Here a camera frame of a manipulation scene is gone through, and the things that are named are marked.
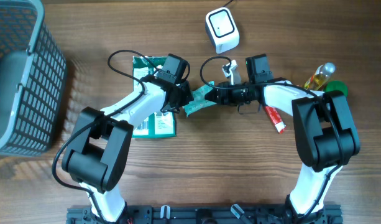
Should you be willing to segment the yellow dish soap bottle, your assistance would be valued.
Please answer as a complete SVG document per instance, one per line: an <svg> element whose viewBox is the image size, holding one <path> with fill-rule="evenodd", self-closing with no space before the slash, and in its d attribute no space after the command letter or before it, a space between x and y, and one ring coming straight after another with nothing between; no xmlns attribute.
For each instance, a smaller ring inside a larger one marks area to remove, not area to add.
<svg viewBox="0 0 381 224"><path fill-rule="evenodd" d="M314 75L312 75L304 84L304 88L308 90L319 90L335 72L335 64L328 62L320 65Z"/></svg>

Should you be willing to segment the green foil packet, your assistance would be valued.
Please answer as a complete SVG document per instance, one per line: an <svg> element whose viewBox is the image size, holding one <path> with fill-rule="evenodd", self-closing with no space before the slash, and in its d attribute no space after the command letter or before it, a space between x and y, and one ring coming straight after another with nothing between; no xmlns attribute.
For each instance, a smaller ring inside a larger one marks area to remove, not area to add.
<svg viewBox="0 0 381 224"><path fill-rule="evenodd" d="M166 57L150 57L152 64L143 57L135 57L132 59L133 76L141 79L146 75L154 73L155 68L162 68L166 61ZM160 111L151 114L144 119L138 127L134 129L133 138L157 139L171 138L176 136L175 117L173 113L162 113Z"/></svg>

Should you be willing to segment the green lid white jar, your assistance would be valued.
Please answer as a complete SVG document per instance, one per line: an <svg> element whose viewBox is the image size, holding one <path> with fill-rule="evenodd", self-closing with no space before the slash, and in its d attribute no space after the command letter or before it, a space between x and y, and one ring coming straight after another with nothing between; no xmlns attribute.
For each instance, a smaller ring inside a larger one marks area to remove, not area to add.
<svg viewBox="0 0 381 224"><path fill-rule="evenodd" d="M324 92L329 92L329 91L334 91L334 90L339 90L341 91L345 96L348 96L349 90L347 85L339 80L334 80L326 84L324 88Z"/></svg>

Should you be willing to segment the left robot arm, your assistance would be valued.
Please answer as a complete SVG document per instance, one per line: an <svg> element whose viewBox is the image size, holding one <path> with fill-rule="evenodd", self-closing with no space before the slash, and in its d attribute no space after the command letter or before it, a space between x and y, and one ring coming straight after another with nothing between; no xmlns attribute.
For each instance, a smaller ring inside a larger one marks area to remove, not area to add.
<svg viewBox="0 0 381 224"><path fill-rule="evenodd" d="M136 81L130 95L101 110L83 109L73 133L56 155L62 169L87 193L91 206L71 208L67 223L132 223L118 182L124 172L133 131L150 115L179 113L193 100L190 65L168 54L162 68Z"/></svg>

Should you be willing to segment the light green tissue pack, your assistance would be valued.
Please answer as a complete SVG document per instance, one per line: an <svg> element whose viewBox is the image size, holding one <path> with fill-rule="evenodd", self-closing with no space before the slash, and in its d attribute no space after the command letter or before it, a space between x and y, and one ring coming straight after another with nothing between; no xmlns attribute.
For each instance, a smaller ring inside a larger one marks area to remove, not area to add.
<svg viewBox="0 0 381 224"><path fill-rule="evenodd" d="M193 101L190 101L187 105L183 106L186 116L189 117L190 114L195 113L203 108L213 106L216 103L206 100L204 97L213 88L209 85L203 85L195 91L192 91Z"/></svg>

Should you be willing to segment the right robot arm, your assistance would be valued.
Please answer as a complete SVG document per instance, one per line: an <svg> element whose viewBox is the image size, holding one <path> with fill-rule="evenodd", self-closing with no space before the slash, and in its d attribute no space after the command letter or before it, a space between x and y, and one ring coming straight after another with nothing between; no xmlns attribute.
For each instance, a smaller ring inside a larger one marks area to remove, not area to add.
<svg viewBox="0 0 381 224"><path fill-rule="evenodd" d="M287 218L304 223L323 211L324 197L335 175L360 151L359 135L345 95L339 90L314 91L274 78L265 54L246 58L248 82L238 83L236 64L223 65L226 82L205 94L219 105L258 101L293 118L301 171L286 199Z"/></svg>

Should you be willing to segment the red white snack packet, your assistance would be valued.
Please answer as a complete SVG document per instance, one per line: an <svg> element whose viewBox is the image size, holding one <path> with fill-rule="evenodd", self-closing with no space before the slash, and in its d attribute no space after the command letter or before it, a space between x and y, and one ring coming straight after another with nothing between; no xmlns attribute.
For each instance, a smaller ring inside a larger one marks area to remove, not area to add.
<svg viewBox="0 0 381 224"><path fill-rule="evenodd" d="M278 111L270 106L264 106L264 111L266 112L267 116L271 120L278 133L282 134L286 128L286 125L284 124Z"/></svg>

